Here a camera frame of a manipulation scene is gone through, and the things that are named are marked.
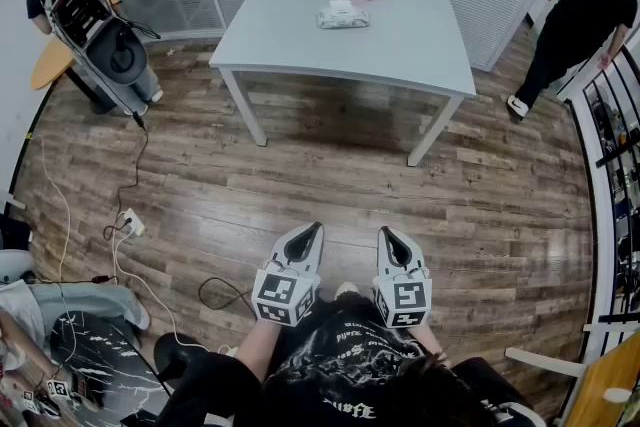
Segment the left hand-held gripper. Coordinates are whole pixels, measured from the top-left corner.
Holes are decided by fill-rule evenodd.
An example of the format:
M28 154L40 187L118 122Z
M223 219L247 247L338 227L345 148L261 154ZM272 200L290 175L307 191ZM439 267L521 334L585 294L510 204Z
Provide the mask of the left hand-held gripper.
M300 263L298 271L270 261L256 274L251 301L259 320L283 326L297 326L316 299L324 227L320 222L303 224L280 237L273 247L273 260Z

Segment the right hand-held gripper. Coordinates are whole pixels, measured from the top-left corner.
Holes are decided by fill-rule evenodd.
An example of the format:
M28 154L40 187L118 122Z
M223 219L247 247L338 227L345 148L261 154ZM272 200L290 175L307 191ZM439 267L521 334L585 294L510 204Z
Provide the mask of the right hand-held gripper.
M375 305L387 328L425 325L431 311L432 280L420 246L407 234L383 226L378 232ZM399 273L401 268L414 268Z

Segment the white wet wipe pack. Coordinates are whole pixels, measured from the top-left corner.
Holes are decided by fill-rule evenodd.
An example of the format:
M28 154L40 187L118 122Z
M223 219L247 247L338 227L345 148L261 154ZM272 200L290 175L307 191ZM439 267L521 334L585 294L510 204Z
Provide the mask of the white wet wipe pack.
M365 28L370 25L368 13L357 6L351 13L334 14L328 4L317 13L316 21L321 29Z

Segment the person's right forearm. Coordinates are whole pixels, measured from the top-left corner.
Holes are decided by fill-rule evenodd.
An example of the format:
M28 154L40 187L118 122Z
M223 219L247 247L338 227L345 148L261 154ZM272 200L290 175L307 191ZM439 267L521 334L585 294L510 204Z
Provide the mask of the person's right forearm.
M427 324L412 326L408 328L410 335L415 338L429 353L438 356L446 367L451 367L451 361L436 339L433 331Z

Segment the person's left forearm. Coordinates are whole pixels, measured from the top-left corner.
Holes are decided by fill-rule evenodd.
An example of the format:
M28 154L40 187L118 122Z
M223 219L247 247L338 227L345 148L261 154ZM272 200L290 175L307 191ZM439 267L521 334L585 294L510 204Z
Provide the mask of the person's left forearm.
M237 348L234 357L263 384L282 329L282 325L258 320Z

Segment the person's black printed t-shirt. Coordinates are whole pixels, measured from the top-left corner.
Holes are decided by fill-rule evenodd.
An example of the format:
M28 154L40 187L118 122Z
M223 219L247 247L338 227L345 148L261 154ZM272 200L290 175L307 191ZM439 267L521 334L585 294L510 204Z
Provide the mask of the person's black printed t-shirt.
M236 350L194 360L154 427L546 427L484 359L446 367L361 293L282 326L263 384Z

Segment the black chair base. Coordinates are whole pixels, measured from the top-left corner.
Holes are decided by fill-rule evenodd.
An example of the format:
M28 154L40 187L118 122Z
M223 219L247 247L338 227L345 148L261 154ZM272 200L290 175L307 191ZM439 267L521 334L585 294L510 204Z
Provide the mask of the black chair base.
M175 389L193 360L207 352L196 340L182 333L160 336L153 348L153 360L161 383Z

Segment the white power strip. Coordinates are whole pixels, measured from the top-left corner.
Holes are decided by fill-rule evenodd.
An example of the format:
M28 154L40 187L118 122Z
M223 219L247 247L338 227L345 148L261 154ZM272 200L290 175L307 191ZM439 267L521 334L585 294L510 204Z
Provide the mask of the white power strip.
M141 218L129 208L124 213L125 226L129 228L129 233L134 236L141 236L145 231L145 225L141 221Z

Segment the black metal railing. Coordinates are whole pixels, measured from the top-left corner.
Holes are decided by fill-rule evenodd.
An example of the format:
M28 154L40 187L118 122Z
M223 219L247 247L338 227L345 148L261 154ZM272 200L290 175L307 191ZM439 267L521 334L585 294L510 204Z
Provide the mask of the black metal railing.
M640 330L640 56L627 48L567 97L585 159L593 277L581 357Z

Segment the black marble table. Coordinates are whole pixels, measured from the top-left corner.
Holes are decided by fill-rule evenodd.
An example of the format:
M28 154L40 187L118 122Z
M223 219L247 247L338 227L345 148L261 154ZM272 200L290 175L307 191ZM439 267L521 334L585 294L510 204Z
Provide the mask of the black marble table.
M107 320L72 311L51 332L53 359L85 377L101 405L71 407L78 427L153 427L169 392L130 343L131 335Z

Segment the white square table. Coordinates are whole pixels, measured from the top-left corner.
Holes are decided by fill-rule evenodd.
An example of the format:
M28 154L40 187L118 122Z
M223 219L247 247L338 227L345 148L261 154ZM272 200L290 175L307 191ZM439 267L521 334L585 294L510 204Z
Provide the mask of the white square table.
M463 99L476 94L450 0L369 0L366 28L321 29L316 15L330 0L245 0L209 65L220 71L256 145L268 138L239 72L311 75L443 95L407 158L419 164Z

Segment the wooden desk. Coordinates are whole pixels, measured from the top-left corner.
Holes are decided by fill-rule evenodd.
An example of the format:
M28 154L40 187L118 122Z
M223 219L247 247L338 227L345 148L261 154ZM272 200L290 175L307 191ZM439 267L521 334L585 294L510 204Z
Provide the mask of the wooden desk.
M563 427L616 427L640 377L640 332L590 365Z

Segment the round wooden side table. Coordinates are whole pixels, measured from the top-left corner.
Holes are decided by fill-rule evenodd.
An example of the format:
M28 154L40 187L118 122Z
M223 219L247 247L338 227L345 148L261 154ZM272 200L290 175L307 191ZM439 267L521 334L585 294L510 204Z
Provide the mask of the round wooden side table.
M92 89L72 68L74 57L71 50L57 37L52 37L33 68L31 89L41 90L65 75L89 99L94 114L105 114L116 104L100 90Z

